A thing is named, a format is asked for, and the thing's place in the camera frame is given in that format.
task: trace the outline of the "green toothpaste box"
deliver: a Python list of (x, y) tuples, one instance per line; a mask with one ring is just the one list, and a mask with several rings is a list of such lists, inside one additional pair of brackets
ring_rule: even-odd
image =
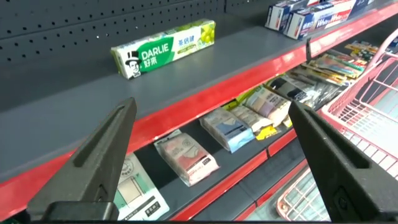
[(214, 44), (216, 23), (202, 19), (111, 48), (119, 73), (136, 78)]

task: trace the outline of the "red shelf edge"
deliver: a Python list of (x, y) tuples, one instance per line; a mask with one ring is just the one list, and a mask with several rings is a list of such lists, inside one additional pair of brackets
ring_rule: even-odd
[[(320, 54), (322, 51), (376, 25), (397, 12), (398, 2), (395, 2), (314, 39), (311, 42), (313, 55)], [(136, 121), (127, 153), (134, 152), (150, 144), (153, 140), (193, 121), (219, 105), (232, 100), (246, 90), (290, 70), (304, 62), (305, 58), (305, 46), (301, 46)], [(2, 195), (0, 198), (0, 207), (2, 208), (0, 210), (0, 220), (5, 220), (25, 209), (28, 201), (64, 165), (73, 152), (64, 154), (0, 184), (0, 193)], [(189, 217), (189, 215), (177, 215), (176, 217)]]
[(236, 217), (235, 221), (244, 221), (249, 215), (251, 215), (255, 209), (257, 208), (256, 204), (251, 204), (245, 211), (243, 211), (238, 217)]
[(304, 159), (301, 163), (299, 163), (296, 167), (294, 167), (288, 174), (286, 174), (283, 178), (281, 178), (278, 183), (272, 186), (266, 193), (264, 193), (259, 199), (257, 199), (257, 206), (260, 207), (263, 205), (268, 199), (270, 199), (283, 185), (285, 185), (288, 181), (291, 180), (300, 170), (302, 170), (307, 165), (307, 160)]
[(267, 152), (261, 151), (258, 155), (245, 163), (239, 169), (234, 171), (227, 178), (215, 185), (212, 189), (201, 195), (190, 205), (179, 211), (171, 220), (185, 221), (190, 220), (200, 211), (206, 208), (210, 203), (214, 202), (217, 198), (222, 196), (227, 190), (235, 186), (243, 177), (251, 173), (255, 168), (267, 160)]
[(279, 152), (279, 150), (283, 149), (289, 142), (293, 141), (297, 137), (296, 131), (292, 128), (282, 137), (274, 141), (269, 147), (268, 152), (269, 156), (274, 156)]

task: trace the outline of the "cardboard box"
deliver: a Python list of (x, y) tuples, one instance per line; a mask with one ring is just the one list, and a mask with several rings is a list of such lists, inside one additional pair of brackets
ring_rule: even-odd
[(338, 0), (290, 12), (285, 35), (293, 39), (302, 39), (310, 33), (327, 29), (347, 20), (356, 0)]
[(214, 44), (214, 21), (190, 24), (111, 48), (119, 73), (136, 78)]
[(318, 4), (320, 0), (284, 0), (269, 6), (266, 27), (284, 31), (287, 25), (287, 18), (292, 10)]

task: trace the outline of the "colorful packaged items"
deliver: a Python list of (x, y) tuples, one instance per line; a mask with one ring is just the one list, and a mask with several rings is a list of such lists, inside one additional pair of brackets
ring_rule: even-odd
[(111, 49), (119, 73), (136, 78), (214, 44), (214, 21), (202, 19)]
[(231, 153), (254, 139), (251, 129), (224, 108), (204, 115), (200, 118), (200, 124)]
[(233, 108), (231, 113), (245, 122), (252, 129), (253, 133), (258, 133), (262, 128), (272, 126), (272, 121), (270, 119), (257, 114), (243, 105)]
[(288, 75), (281, 75), (267, 82), (266, 86), (282, 96), (289, 97), (292, 100), (297, 100), (309, 106), (312, 106), (312, 100), (317, 97), (317, 92), (314, 90), (313, 85), (294, 80)]
[(113, 202), (119, 210), (118, 220), (124, 221), (157, 220), (169, 210), (134, 154), (124, 160)]
[(163, 159), (189, 187), (220, 168), (206, 149), (179, 129), (154, 145)]
[(268, 17), (266, 27), (284, 31), (287, 24), (287, 18), (292, 10), (307, 7), (312, 4), (318, 4), (320, 0), (283, 0), (268, 8)]
[(302, 39), (309, 33), (327, 29), (347, 20), (356, 0), (334, 0), (290, 12), (284, 34)]
[(254, 93), (244, 102), (244, 106), (270, 119), (274, 127), (278, 126), (287, 116), (291, 102), (263, 86), (255, 89)]

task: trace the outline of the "shopping basket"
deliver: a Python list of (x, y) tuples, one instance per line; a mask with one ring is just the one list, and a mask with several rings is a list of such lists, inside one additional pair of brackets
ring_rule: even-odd
[[(394, 31), (365, 71), (320, 114), (373, 161), (398, 180), (398, 56), (387, 51)], [(288, 221), (330, 220), (310, 169), (278, 199), (278, 214)]]
[(288, 221), (330, 221), (309, 168), (278, 198), (276, 207)]
[(361, 77), (321, 109), (322, 117), (398, 180), (398, 56), (380, 46)]

